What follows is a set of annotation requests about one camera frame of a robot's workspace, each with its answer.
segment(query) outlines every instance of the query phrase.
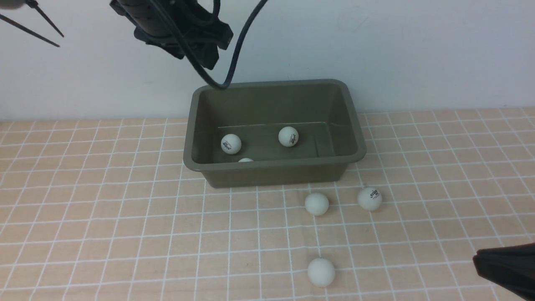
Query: plastic bin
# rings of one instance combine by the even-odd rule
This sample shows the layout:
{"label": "plastic bin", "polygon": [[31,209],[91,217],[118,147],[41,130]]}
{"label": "plastic bin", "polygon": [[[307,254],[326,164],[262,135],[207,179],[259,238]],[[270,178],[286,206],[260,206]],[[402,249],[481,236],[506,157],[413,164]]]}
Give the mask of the plastic bin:
{"label": "plastic bin", "polygon": [[[293,147],[279,143],[284,126],[299,132]],[[224,135],[242,140],[241,150],[221,150]],[[193,94],[184,164],[214,188],[333,182],[361,160],[366,145],[347,86],[337,80],[209,86]],[[244,157],[254,162],[238,162]]]}

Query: black cable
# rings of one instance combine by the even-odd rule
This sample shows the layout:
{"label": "black cable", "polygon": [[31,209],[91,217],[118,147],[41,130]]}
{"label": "black cable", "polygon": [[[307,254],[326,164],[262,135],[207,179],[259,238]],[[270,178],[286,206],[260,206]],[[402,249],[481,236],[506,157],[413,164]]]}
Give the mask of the black cable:
{"label": "black cable", "polygon": [[231,84],[232,78],[234,77],[234,72],[236,71],[238,57],[240,56],[240,50],[243,45],[243,41],[245,40],[245,36],[247,35],[247,31],[249,30],[249,27],[251,27],[251,24],[255,20],[260,10],[264,7],[266,2],[268,2],[268,0],[260,0],[260,2],[258,2],[258,4],[256,5],[255,9],[253,9],[252,13],[249,15],[249,18],[247,18],[247,21],[245,22],[245,25],[243,26],[240,32],[240,36],[238,37],[238,40],[236,41],[236,48],[234,48],[234,54],[232,55],[231,65],[230,65],[230,68],[228,69],[227,77],[222,84],[219,84],[203,68],[203,66],[201,65],[201,63],[198,61],[197,57],[193,53],[192,49],[189,47],[188,43],[186,42],[186,39],[184,39],[184,36],[180,32],[180,29],[174,23],[173,18],[168,14],[168,12],[164,9],[161,3],[158,0],[148,0],[148,1],[154,7],[156,12],[159,14],[160,19],[167,27],[167,30],[169,30],[171,35],[173,35],[173,37],[177,40],[178,45],[184,51],[184,54],[188,58],[189,62],[191,63],[195,71],[197,71],[199,76],[201,76],[201,78],[204,79],[204,81],[206,81],[207,84],[219,90],[224,90],[228,88],[228,86]]}
{"label": "black cable", "polygon": [[189,9],[188,4],[186,4],[184,1],[179,0],[177,5],[192,23],[197,26],[207,26],[214,23],[219,17],[219,10],[221,9],[221,0],[213,0],[212,16],[207,21],[200,20],[199,18],[197,18],[197,16],[195,16]]}

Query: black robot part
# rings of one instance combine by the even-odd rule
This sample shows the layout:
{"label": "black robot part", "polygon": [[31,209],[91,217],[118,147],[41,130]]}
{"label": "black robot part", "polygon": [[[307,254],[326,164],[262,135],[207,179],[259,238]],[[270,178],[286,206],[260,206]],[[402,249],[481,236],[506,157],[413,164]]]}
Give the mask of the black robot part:
{"label": "black robot part", "polygon": [[[196,0],[158,2],[172,17],[201,65],[212,70],[219,60],[218,48],[226,50],[233,37],[230,26],[217,17],[219,7],[211,13]],[[110,6],[136,26],[136,39],[160,47],[178,59],[184,58],[184,51],[150,1],[112,0]]]}

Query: white ball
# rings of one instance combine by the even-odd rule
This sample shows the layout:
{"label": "white ball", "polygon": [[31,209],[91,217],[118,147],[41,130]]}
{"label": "white ball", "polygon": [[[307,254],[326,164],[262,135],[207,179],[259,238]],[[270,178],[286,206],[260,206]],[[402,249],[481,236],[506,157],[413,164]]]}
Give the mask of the white ball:
{"label": "white ball", "polygon": [[308,264],[307,274],[312,284],[326,288],[334,281],[334,265],[325,258],[316,258]]}
{"label": "white ball", "polygon": [[294,146],[299,141],[299,133],[291,126],[283,127],[279,132],[279,142],[286,147]]}
{"label": "white ball", "polygon": [[234,155],[241,149],[240,137],[234,134],[228,134],[221,139],[221,149],[229,155]]}
{"label": "white ball", "polygon": [[358,193],[357,201],[364,210],[374,211],[381,206],[383,196],[377,189],[365,187]]}
{"label": "white ball", "polygon": [[329,209],[329,199],[321,193],[311,193],[304,200],[304,207],[312,215],[322,215]]}

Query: wall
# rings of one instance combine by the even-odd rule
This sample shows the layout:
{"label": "wall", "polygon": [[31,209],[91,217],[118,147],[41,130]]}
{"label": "wall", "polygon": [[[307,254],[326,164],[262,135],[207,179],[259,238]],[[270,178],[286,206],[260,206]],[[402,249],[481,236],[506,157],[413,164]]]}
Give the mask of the wall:
{"label": "wall", "polygon": [[[62,47],[0,23],[0,119],[187,115],[204,82],[137,41],[107,0],[40,4],[64,39],[27,7],[2,13]],[[224,0],[220,18],[237,36],[255,5]],[[533,0],[270,0],[235,81],[336,78],[359,111],[535,104],[534,15]]]}

